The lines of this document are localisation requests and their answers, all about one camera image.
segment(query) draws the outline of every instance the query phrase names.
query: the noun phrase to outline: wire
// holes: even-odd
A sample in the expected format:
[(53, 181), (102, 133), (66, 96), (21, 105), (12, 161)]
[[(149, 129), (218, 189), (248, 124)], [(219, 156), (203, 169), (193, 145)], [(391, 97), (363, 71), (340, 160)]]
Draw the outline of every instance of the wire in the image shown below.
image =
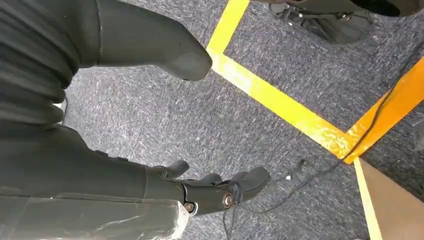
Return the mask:
[[(329, 168), (327, 168), (324, 171), (318, 172), (315, 175), (310, 176), (308, 179), (306, 179), (305, 181), (303, 181), (299, 186), (295, 187), (287, 196), (285, 196), (279, 203), (277, 203), (274, 206), (271, 206), (270, 208), (266, 209), (266, 210), (262, 210), (262, 211), (251, 211), (252, 213), (255, 214), (267, 214), (269, 212), (271, 212), (272, 210), (275, 210), (277, 208), (279, 208), (280, 206), (282, 206), (287, 199), (289, 199), (294, 193), (296, 193), (298, 190), (300, 190), (302, 187), (304, 187), (306, 184), (308, 184), (309, 182), (311, 182), (312, 180), (322, 177), (328, 173), (330, 173), (331, 171), (333, 171), (335, 168), (337, 168), (342, 162), (344, 162), (344, 160), (349, 157), (357, 148), (358, 146), (363, 142), (363, 140), (368, 136), (368, 134), (370, 133), (370, 131), (374, 128), (377, 119), (379, 118), (381, 111), (383, 109), (383, 106), (385, 105), (385, 103), (387, 102), (387, 100), (390, 98), (390, 96), (392, 95), (393, 91), (395, 90), (396, 86), (398, 85), (398, 83), (401, 80), (401, 77), (405, 74), (406, 68), (411, 64), (414, 56), (416, 53), (419, 52), (420, 48), (424, 45), (424, 41), (422, 41), (420, 44), (418, 44), (417, 46), (415, 46), (415, 48), (413, 49), (413, 51), (411, 52), (411, 54), (408, 56), (408, 58), (406, 59), (404, 65), (402, 66), (402, 68), (399, 70), (399, 72), (397, 73), (395, 79), (396, 82), (394, 83), (394, 85), (390, 88), (390, 90), (387, 92), (387, 94), (385, 95), (385, 97), (383, 98), (383, 100), (381, 101), (381, 103), (378, 105), (377, 110), (375, 111), (374, 117), (372, 118), (372, 122), (369, 125), (369, 127), (367, 128), (367, 130), (363, 133), (363, 135), (359, 138), (359, 140), (356, 142), (356, 144), (352, 147), (352, 149), (340, 160), (337, 160), (337, 162), (333, 165), (331, 165)], [(302, 163), (298, 163), (297, 167), (290, 171), (291, 173), (288, 174), (291, 175), (293, 174), (293, 172), (297, 171), (300, 169), (300, 167), (302, 166)], [(233, 216), (232, 216), (232, 222), (231, 222), (231, 232), (227, 229), (227, 225), (226, 225), (226, 213), (224, 212), (223, 217), (222, 217), (222, 223), (224, 225), (224, 229), (225, 229), (225, 233), (226, 233), (226, 237), (228, 240), (231, 239), (231, 235), (233, 233), (233, 227), (234, 227), (234, 221), (235, 221), (235, 212), (236, 212), (236, 208), (237, 206), (234, 208), (233, 211)]]

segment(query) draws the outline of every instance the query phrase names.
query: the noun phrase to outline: gray carpet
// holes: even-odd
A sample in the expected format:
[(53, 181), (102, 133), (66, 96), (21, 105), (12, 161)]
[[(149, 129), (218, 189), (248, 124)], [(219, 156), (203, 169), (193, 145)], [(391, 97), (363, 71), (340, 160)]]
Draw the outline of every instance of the gray carpet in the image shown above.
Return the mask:
[[(181, 21), (207, 45), (223, 0), (131, 0)], [(375, 18), (369, 37), (333, 47), (274, 19), (251, 3), (226, 54), (335, 126), (349, 129), (392, 83), (412, 48), (424, 39), (424, 13)], [(265, 166), (275, 178), (306, 164), (256, 201), (237, 209), (232, 239), (366, 239), (355, 170), (341, 165), (312, 181), (269, 214), (265, 209), (337, 159), (214, 72), (184, 82), (152, 66), (81, 70), (67, 90), (66, 124), (93, 149), (147, 165), (190, 163), (187, 178), (224, 177)], [(421, 104), (364, 158), (424, 199), (424, 152), (417, 123)], [(225, 239), (222, 213), (193, 218), (183, 239)]]

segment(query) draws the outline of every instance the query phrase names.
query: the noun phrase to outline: floor marking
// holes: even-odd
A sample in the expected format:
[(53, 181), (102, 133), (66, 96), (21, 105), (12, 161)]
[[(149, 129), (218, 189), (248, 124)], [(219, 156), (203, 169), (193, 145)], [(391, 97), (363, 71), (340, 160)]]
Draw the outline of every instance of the floor marking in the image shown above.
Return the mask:
[[(248, 0), (229, 0), (210, 39), (207, 51), (212, 69), (253, 99), (273, 111), (316, 141), (339, 159), (345, 157), (371, 123), (381, 98), (348, 132), (343, 132), (299, 102), (224, 55), (233, 33), (249, 5)], [(396, 123), (424, 99), (424, 58), (402, 77), (381, 111), (374, 129), (358, 149), (346, 158), (347, 164), (368, 150)]]

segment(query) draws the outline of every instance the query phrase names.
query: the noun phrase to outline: screw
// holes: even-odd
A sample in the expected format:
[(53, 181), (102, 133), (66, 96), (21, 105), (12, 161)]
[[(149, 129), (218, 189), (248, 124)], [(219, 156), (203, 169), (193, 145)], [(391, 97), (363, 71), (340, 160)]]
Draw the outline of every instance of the screw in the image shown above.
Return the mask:
[(230, 192), (227, 192), (223, 199), (222, 204), (224, 205), (224, 208), (229, 209), (233, 205), (233, 195)]
[(184, 208), (185, 208), (185, 210), (187, 210), (188, 213), (191, 214), (193, 212), (193, 210), (195, 209), (195, 205), (193, 203), (186, 202), (186, 203), (184, 203)]

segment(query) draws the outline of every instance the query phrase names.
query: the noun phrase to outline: clear plastic wrap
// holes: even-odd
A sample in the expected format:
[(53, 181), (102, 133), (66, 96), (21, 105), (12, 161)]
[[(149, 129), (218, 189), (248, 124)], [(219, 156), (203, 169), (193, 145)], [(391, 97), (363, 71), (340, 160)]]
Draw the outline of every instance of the clear plastic wrap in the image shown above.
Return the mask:
[(173, 200), (2, 193), (0, 240), (175, 240), (189, 221)]

